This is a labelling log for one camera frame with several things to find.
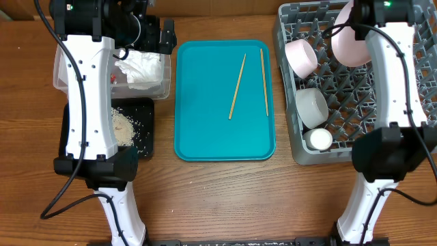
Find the white tissue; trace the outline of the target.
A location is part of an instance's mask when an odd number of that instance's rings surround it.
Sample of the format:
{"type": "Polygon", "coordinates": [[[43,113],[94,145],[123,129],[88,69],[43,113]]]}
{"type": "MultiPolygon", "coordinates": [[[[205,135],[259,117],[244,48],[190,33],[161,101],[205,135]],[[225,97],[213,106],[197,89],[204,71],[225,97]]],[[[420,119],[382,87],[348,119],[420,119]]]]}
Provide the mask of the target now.
{"type": "Polygon", "coordinates": [[[165,56],[130,50],[126,59],[117,60],[117,67],[126,76],[130,89],[148,90],[163,80],[165,56]]]}

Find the red wrapper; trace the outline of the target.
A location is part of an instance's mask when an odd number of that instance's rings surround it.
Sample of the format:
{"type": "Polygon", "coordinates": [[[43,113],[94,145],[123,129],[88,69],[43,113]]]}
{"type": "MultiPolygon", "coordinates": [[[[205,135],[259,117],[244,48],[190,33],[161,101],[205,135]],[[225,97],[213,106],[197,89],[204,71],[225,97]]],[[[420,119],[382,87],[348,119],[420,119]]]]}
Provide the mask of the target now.
{"type": "Polygon", "coordinates": [[[114,74],[111,74],[110,81],[111,81],[111,84],[116,84],[117,83],[116,76],[114,74]]]}

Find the cooked white rice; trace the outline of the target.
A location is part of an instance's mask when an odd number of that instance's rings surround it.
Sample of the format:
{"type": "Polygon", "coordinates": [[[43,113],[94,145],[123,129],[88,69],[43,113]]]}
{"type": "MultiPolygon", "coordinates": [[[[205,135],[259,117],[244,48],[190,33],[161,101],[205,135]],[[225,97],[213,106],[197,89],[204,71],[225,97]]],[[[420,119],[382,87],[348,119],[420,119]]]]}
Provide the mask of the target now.
{"type": "Polygon", "coordinates": [[[118,146],[135,147],[138,155],[143,157],[151,154],[150,148],[147,147],[150,132],[146,129],[145,122],[135,120],[121,107],[112,108],[111,116],[118,146]]]}

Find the wooden chopstick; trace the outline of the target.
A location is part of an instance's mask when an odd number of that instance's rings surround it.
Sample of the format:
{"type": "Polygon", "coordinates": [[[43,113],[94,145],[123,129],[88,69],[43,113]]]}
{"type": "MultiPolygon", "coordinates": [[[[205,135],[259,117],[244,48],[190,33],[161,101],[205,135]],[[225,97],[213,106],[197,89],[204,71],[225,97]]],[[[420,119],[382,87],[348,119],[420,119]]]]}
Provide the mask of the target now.
{"type": "Polygon", "coordinates": [[[266,108],[266,116],[269,116],[269,110],[268,110],[268,95],[267,95],[267,85],[266,85],[266,72],[265,72],[265,65],[264,65],[264,52],[263,49],[260,49],[260,60],[261,60],[261,67],[262,67],[262,79],[263,79],[263,88],[264,88],[264,102],[265,102],[265,108],[266,108]]]}
{"type": "Polygon", "coordinates": [[[231,109],[230,109],[230,112],[229,112],[228,120],[232,119],[232,116],[233,116],[233,113],[234,113],[234,108],[235,108],[236,99],[237,99],[237,96],[238,96],[238,90],[239,90],[239,87],[240,87],[240,81],[241,81],[241,78],[242,78],[242,73],[243,73],[243,70],[244,70],[245,61],[246,61],[246,54],[244,54],[244,57],[243,57],[243,60],[242,60],[242,64],[241,64],[241,67],[240,67],[240,72],[239,72],[239,75],[238,75],[238,80],[237,80],[237,83],[236,83],[236,88],[235,88],[235,91],[234,91],[234,97],[233,97],[233,100],[232,100],[232,104],[231,104],[231,109]]]}

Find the white small bowl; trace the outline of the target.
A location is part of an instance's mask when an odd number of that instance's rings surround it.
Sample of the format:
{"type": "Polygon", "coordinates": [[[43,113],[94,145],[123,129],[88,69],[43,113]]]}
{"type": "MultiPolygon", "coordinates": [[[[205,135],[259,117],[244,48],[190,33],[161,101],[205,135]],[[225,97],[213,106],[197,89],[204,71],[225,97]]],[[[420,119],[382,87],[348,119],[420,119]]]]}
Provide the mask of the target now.
{"type": "Polygon", "coordinates": [[[308,77],[318,66],[318,60],[312,46],[299,39],[285,45],[287,62],[301,79],[308,77]]]}

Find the grey bowl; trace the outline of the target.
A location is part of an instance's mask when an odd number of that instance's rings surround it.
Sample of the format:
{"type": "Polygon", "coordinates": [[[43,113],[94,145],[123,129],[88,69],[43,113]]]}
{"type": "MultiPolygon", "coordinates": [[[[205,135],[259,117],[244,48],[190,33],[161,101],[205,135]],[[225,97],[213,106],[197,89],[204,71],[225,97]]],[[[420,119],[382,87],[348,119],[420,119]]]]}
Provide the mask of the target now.
{"type": "Polygon", "coordinates": [[[302,123],[307,128],[316,128],[328,119],[326,99],[317,88],[297,90],[296,108],[302,123]]]}

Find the white plastic cup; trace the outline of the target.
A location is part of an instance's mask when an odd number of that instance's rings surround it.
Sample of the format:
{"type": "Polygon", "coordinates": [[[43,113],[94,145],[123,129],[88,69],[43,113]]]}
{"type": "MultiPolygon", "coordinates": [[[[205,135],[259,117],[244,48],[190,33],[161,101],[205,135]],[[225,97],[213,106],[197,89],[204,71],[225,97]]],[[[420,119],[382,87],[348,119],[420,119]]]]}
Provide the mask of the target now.
{"type": "Polygon", "coordinates": [[[307,131],[303,135],[303,139],[308,148],[320,151],[329,149],[333,143],[333,136],[325,128],[315,128],[307,131]]]}

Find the large white round plate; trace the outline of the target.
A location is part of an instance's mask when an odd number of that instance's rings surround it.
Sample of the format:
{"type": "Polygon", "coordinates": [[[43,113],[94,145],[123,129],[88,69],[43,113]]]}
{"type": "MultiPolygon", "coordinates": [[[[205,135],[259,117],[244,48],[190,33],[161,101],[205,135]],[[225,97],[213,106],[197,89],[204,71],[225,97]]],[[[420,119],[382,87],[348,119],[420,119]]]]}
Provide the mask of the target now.
{"type": "Polygon", "coordinates": [[[357,67],[371,61],[364,40],[355,40],[355,30],[347,26],[331,37],[331,47],[337,61],[344,66],[357,67]]]}

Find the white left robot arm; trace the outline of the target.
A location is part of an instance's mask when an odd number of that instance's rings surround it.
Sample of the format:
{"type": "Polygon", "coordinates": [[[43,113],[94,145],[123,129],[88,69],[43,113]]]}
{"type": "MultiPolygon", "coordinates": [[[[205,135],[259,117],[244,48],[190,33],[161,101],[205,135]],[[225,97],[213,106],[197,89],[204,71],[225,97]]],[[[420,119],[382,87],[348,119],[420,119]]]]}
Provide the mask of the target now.
{"type": "Polygon", "coordinates": [[[66,145],[55,172],[82,179],[104,208],[112,245],[147,245],[133,180],[139,157],[120,146],[111,115],[115,51],[169,55],[177,44],[174,22],[147,14],[147,1],[52,1],[47,29],[64,54],[68,78],[66,145]]]}

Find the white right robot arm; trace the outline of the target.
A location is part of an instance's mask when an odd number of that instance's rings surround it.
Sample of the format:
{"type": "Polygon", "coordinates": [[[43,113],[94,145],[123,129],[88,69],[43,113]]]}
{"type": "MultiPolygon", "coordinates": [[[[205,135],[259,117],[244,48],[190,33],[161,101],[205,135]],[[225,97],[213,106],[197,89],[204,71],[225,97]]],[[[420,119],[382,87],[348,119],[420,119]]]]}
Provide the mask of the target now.
{"type": "Polygon", "coordinates": [[[417,89],[414,21],[411,1],[350,1],[324,32],[341,64],[371,62],[377,107],[373,130],[352,147],[356,182],[332,245],[387,245],[373,237],[384,203],[436,147],[417,89]]]}

